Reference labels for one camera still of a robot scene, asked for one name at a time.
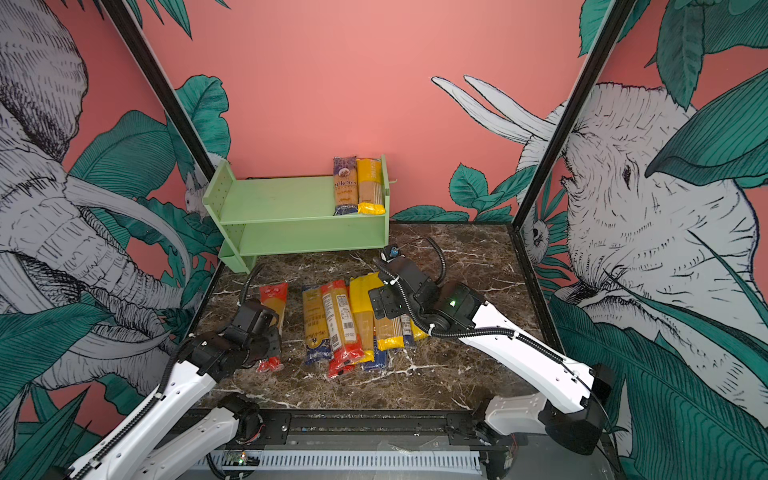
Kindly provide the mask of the red yellow spaghetti pack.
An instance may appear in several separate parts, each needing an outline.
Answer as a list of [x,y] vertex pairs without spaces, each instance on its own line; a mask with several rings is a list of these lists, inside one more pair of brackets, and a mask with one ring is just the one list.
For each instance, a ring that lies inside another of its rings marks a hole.
[[282,337],[287,303],[288,284],[262,286],[259,289],[261,303],[276,313],[276,318],[270,322],[267,329],[269,350],[267,358],[259,362],[258,372],[277,372],[283,368]]

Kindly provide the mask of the red spaghetti pack white label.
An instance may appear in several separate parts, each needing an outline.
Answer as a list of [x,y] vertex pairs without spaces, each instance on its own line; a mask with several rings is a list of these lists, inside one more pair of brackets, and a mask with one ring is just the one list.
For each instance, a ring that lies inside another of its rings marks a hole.
[[353,369],[365,357],[351,306],[347,285],[343,280],[332,281],[321,287],[332,358],[328,377],[336,378]]

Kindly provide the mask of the yellow spaghetti pack top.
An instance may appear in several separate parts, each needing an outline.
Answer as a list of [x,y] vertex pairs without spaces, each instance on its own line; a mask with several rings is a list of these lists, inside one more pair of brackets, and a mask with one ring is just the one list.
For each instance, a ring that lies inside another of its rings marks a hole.
[[386,213],[382,164],[379,159],[358,158],[358,212],[365,215]]

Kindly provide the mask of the blue Ankara spaghetti pack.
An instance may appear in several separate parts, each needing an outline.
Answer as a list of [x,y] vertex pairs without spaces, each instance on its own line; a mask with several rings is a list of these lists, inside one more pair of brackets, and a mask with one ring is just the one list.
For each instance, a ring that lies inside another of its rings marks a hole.
[[335,157],[333,160],[333,180],[336,216],[358,212],[358,175],[357,158]]

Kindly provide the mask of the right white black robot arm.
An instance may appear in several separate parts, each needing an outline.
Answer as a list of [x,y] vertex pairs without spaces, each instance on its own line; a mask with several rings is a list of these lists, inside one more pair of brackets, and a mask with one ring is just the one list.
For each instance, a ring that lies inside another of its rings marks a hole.
[[608,427],[610,368],[567,357],[476,290],[458,281],[438,285],[406,257],[379,257],[375,264],[383,283],[369,294],[376,317],[406,314],[429,336],[473,347],[535,388],[531,395],[492,398],[481,412],[480,435],[546,434],[573,453],[593,453]]

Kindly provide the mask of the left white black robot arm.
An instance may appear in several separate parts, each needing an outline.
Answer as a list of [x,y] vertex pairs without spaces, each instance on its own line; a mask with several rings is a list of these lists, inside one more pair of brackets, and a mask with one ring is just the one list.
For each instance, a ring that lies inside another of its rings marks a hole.
[[279,342],[278,315],[257,300],[242,302],[220,331],[187,339],[167,364],[158,387],[104,440],[46,479],[176,479],[230,441],[248,445],[264,430],[257,403],[230,394],[170,442],[179,420],[220,381],[254,366]]

